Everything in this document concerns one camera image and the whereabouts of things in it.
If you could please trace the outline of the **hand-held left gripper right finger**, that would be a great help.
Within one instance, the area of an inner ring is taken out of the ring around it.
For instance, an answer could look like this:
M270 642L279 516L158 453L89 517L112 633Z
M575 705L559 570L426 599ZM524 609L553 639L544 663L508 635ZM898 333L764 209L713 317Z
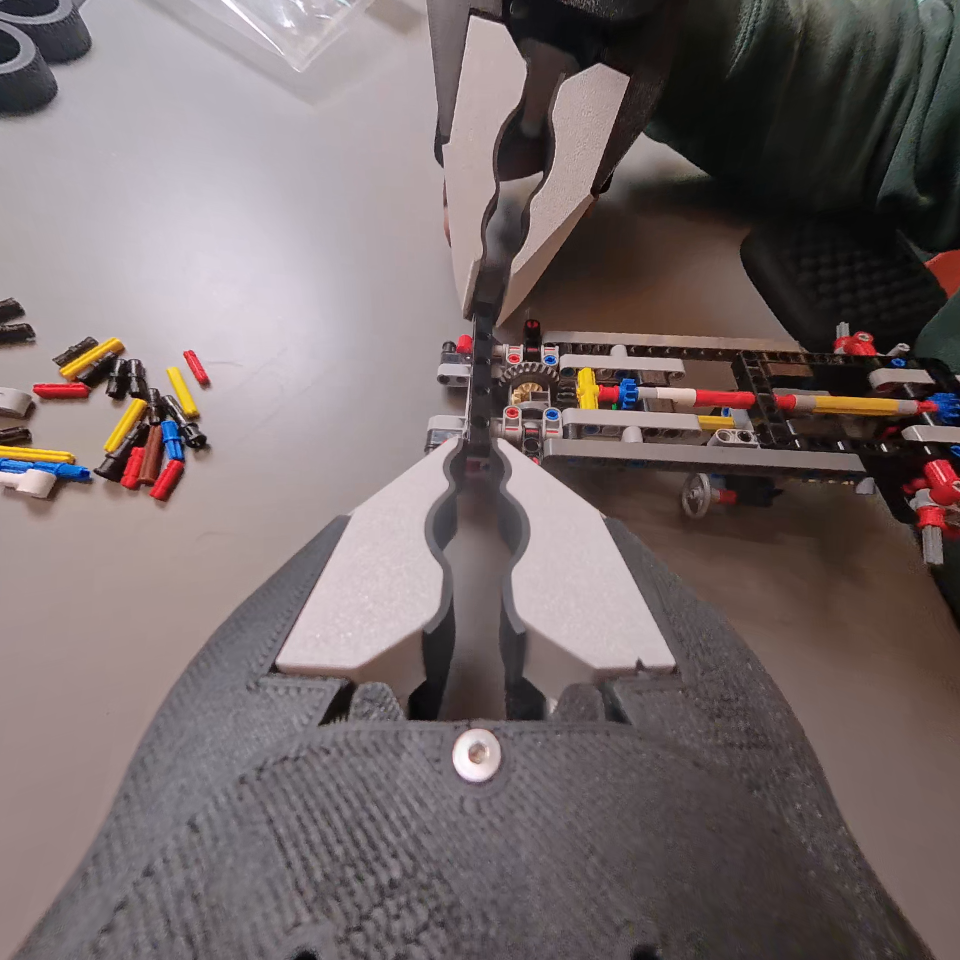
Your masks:
M605 515L503 439L490 449L498 528L510 549L499 649L507 708L572 685L675 672L669 632Z

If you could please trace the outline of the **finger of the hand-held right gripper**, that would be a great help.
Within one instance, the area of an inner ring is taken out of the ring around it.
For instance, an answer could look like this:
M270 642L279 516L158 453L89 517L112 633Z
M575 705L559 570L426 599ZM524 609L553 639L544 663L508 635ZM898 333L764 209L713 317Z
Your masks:
M597 63L562 79L546 114L548 161L525 208L526 234L510 263L497 323L525 300L594 198L594 180L629 78Z
M503 133L522 106L527 66L500 21L468 18L451 132L442 149L453 277L470 316L499 193Z

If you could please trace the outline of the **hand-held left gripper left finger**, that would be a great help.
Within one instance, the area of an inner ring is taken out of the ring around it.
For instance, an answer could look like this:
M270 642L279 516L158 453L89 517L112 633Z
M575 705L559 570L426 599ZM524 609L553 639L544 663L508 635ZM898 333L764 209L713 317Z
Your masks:
M277 672L407 700L446 678L453 647L452 577L444 555L456 526L450 438L356 507L274 661Z

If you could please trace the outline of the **lego car chassis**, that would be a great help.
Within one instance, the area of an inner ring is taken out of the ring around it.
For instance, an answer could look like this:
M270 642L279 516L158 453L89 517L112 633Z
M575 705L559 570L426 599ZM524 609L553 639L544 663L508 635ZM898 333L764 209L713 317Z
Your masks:
M879 495L940 567L958 539L958 377L907 343L879 353L836 327L834 351L749 339L545 332L496 337L490 439L543 466L684 474L690 519L766 507L788 480ZM439 349L438 383L467 402L473 333ZM425 451L465 436L439 414Z

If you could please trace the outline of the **black lego liftarm beam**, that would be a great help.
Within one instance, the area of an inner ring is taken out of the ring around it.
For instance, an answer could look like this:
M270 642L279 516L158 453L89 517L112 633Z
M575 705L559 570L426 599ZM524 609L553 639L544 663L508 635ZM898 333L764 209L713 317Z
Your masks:
M466 455L486 460L491 451L496 305L479 298L472 308L472 354L464 408Z

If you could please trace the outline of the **person's right forearm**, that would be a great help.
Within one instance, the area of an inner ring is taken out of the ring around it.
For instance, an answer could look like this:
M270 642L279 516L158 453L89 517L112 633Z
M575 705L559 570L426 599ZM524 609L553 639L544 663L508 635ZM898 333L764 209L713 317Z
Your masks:
M957 249L958 2L690 2L646 134L764 203Z

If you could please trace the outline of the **pile of loose lego pieces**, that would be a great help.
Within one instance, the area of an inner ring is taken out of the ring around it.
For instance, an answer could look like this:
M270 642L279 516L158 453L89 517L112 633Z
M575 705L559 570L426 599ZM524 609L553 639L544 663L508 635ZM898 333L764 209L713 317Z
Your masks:
M186 474L190 454L210 449L196 400L182 370L165 370L164 388L119 338L84 337L52 358L54 378L1 388L3 496L48 501L67 485L96 479L165 504ZM61 448L38 446L29 425L42 405L82 405L98 394L120 411L93 468Z

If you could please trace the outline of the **black rubber lego tire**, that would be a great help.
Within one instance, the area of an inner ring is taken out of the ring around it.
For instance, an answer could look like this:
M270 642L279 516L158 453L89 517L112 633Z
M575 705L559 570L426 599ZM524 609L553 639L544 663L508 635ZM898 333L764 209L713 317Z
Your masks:
M1 114L31 114L57 96L58 84L37 44L23 30L1 23Z
M52 65L69 64L90 52L90 31L72 1L44 2L44 12L31 21L31 36Z

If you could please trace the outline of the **clear empty plastic bag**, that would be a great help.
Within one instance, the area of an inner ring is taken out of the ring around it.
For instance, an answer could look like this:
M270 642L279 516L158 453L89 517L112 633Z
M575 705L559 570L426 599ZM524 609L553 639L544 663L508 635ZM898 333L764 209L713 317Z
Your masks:
M296 73L303 73L365 13L370 1L163 1L157 6L193 22L211 37L240 50L240 39L256 44Z

